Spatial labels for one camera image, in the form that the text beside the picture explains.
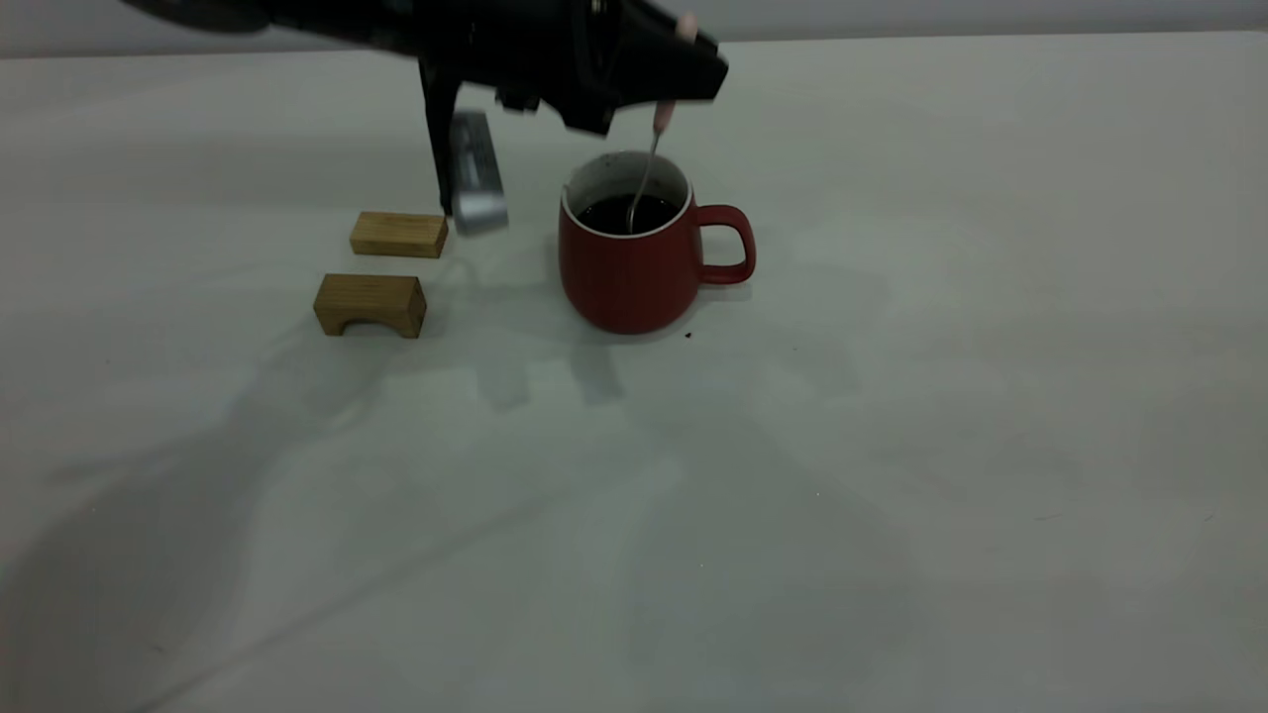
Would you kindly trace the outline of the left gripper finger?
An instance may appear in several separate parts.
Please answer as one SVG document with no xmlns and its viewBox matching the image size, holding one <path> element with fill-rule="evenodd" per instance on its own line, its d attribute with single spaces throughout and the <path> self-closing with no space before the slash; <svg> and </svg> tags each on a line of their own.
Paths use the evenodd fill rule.
<svg viewBox="0 0 1268 713">
<path fill-rule="evenodd" d="M 689 42 L 716 49 L 716 39 L 702 30 L 694 11 L 670 11 L 657 1 L 623 1 L 623 32 L 635 41 Z"/>
<path fill-rule="evenodd" d="M 711 101 L 729 63 L 710 36 L 625 36 L 619 44 L 619 107 Z"/>
</svg>

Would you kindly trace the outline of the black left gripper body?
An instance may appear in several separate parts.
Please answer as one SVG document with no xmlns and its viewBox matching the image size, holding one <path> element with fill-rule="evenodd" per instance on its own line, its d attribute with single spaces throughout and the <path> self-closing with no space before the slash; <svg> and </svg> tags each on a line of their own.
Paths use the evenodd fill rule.
<svg viewBox="0 0 1268 713">
<path fill-rule="evenodd" d="M 634 96 L 614 74 L 620 1 L 418 1 L 427 131 L 445 137 L 463 85 L 493 89 L 512 112 L 554 109 L 566 127 L 607 134 Z"/>
</svg>

